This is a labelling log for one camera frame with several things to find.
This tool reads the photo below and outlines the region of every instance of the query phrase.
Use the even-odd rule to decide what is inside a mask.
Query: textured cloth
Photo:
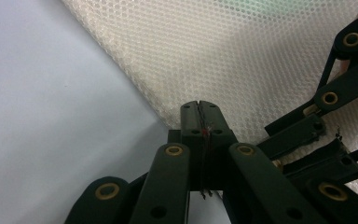
[[[63,2],[170,127],[180,105],[206,100],[251,144],[315,93],[334,37],[358,12],[352,0]],[[328,135],[283,162],[332,141],[338,125],[358,148],[358,100],[324,120]]]

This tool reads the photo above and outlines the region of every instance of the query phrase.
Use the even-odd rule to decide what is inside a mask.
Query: white mesh fabric
[[[352,0],[63,2],[169,126],[179,127],[180,105],[206,100],[251,144],[314,94],[335,35],[358,12]],[[328,135],[313,147],[339,125],[346,146],[358,148],[358,100],[325,121]],[[358,181],[350,187],[358,192]]]

